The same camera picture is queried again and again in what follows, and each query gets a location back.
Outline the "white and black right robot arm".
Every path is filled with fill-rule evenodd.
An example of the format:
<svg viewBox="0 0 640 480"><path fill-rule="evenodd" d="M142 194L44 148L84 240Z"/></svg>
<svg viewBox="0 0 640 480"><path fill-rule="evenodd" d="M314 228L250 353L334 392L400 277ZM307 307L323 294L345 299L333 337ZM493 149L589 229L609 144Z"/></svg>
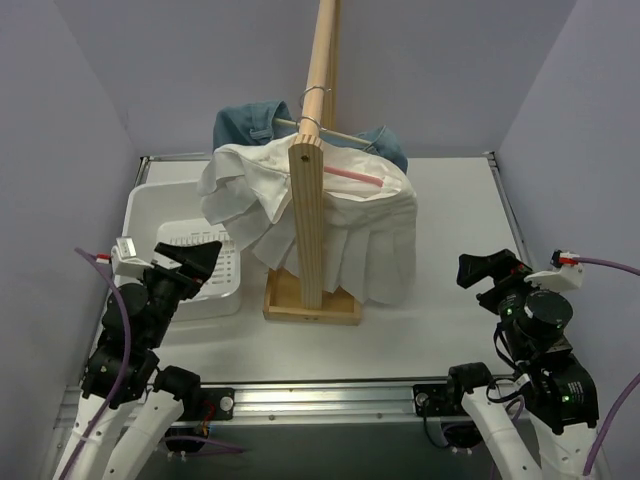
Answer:
<svg viewBox="0 0 640 480"><path fill-rule="evenodd" d="M493 340L512 371L512 390L498 395L488 367L469 363L450 368L444 400L471 418L505 479L597 476L597 390L565 336L573 308L563 294L583 277L583 264L567 251L556 251L550 269L539 272L507 249L459 257L460 287L493 282L476 299L498 318Z"/></svg>

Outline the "white pleated skirt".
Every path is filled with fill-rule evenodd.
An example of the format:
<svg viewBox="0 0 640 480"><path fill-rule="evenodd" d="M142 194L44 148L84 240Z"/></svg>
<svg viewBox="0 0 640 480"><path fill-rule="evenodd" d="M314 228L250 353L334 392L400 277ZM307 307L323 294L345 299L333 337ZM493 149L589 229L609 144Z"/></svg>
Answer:
<svg viewBox="0 0 640 480"><path fill-rule="evenodd" d="M197 184L201 212L235 245L271 269L299 273L288 150L291 136L261 146L216 149ZM417 194L383 157L324 147L324 162L379 178L382 187L324 174L323 256L327 292L343 289L360 302L402 303L416 270Z"/></svg>

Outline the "blue denim garment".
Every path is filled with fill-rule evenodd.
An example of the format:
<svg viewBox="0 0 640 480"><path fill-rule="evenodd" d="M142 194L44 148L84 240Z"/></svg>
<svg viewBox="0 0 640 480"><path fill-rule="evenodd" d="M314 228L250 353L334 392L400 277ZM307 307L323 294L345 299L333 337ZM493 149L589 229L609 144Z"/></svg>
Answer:
<svg viewBox="0 0 640 480"><path fill-rule="evenodd" d="M225 107L220 110L213 125L212 150L227 144L241 146L266 145L272 140L284 138L297 132L295 127L273 123L279 117L293 120L285 101L263 101L241 106ZM368 147L360 146L339 138L321 134L321 138L337 147L363 150L369 154L385 158L403 173L408 171L408 158L403 152L394 132L387 126L354 134L353 136L371 142Z"/></svg>

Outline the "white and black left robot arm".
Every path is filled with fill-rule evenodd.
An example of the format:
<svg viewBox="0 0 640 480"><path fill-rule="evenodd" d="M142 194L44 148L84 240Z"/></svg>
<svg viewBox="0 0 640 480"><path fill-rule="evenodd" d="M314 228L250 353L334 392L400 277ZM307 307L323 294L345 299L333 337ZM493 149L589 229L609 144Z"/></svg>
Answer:
<svg viewBox="0 0 640 480"><path fill-rule="evenodd" d="M222 244L176 246L159 242L165 267L137 255L130 237L108 254L78 253L107 282L102 331L89 356L81 396L57 479L134 479L178 419L202 405L200 377L161 368L161 345L181 302L195 297L214 273Z"/></svg>

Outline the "aluminium mounting rail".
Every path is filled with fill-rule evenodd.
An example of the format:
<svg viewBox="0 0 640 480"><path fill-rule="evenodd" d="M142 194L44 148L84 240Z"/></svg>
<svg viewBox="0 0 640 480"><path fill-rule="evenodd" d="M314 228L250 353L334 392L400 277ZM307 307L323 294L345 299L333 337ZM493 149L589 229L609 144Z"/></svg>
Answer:
<svg viewBox="0 0 640 480"><path fill-rule="evenodd" d="M235 424L398 423L415 415L438 419L446 430L471 425L506 479L597 477L601 425L572 421L553 432L534 406L527 374L512 383L510 396L488 394L488 386L488 369L475 363L454 367L448 377L414 381L220 383L205 384L201 392L218 394L218 414ZM183 403L167 392L117 410L83 398L55 475L134 479L160 444L178 452L188 442L204 443L205 436L195 432Z"/></svg>

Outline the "pink hanger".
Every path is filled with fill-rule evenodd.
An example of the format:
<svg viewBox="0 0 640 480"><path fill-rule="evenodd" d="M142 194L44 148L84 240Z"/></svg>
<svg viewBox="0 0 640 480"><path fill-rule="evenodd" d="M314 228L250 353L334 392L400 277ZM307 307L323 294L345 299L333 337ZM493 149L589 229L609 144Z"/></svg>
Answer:
<svg viewBox="0 0 640 480"><path fill-rule="evenodd" d="M359 138L359 137L355 137L355 136L351 136L351 135L347 135L344 133L340 133L334 130L329 130L323 126L320 125L320 123L318 121L316 121L314 118L306 116L306 115L302 115L301 117L299 117L297 120L294 121L294 124L296 125L296 128L299 129L300 128L300 123L302 120L308 120L311 121L312 123L314 123L317 127L317 129L320 132L324 132L326 134L328 134L329 136L332 137L336 137L336 138L340 138L343 140L348 140L350 142L353 143L358 143L360 145L364 145L365 147L367 147L369 145L369 142ZM332 166L327 166L324 168L324 171L326 173L332 174L332 175L336 175L336 176L341 176L344 178L349 178L352 180L356 180L356 181L360 181L360 182L364 182L367 184L371 184L371 185L375 185L377 187L382 187L383 186L383 181L379 178L370 176L370 175L366 175L366 174L362 174L362 173L357 173L357 172L351 172L348 170L344 170L344 169L340 169L340 168L336 168L336 167L332 167Z"/></svg>

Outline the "beige hanger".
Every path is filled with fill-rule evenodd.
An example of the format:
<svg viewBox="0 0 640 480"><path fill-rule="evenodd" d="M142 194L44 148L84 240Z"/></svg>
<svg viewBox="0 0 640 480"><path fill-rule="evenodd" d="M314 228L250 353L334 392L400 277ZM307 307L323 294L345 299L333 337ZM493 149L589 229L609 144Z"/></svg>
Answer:
<svg viewBox="0 0 640 480"><path fill-rule="evenodd" d="M323 94L326 93L331 93L332 90L331 88L327 88L321 85L312 85L310 87L307 87L304 92L301 94L300 98L299 98L299 105L301 108L304 109L304 102L306 99L306 96L308 93L313 92L315 90L320 90L323 92ZM342 140L346 140L352 143L356 143L360 146L364 146L364 147L368 147L369 145L371 145L371 142L367 141L366 139L360 138L360 137L356 137L356 136L352 136L352 135L347 135L344 133L340 133L334 130L330 130L327 129L326 127L324 127L321 122L319 122L318 120L316 120L315 118L308 116L308 115L300 115L295 121L294 120L287 120L284 118L279 118L279 117L274 117L273 118L273 123L276 123L278 125L281 126L287 126L287 127L295 127L296 129L299 129L300 127L300 123L302 120L307 120L312 122L318 129L319 133L323 133L326 135L329 135L331 137L335 137L335 138L339 138Z"/></svg>

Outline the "wooden clothes rack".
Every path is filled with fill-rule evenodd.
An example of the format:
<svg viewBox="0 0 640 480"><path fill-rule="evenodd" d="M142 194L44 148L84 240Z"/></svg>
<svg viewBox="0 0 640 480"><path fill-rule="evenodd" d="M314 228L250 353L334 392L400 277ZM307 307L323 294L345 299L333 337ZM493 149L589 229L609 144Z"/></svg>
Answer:
<svg viewBox="0 0 640 480"><path fill-rule="evenodd" d="M298 134L288 150L299 275L268 273L263 314L267 320L356 326L361 305L347 292L323 290L323 127L335 125L335 87L341 3L319 3Z"/></svg>

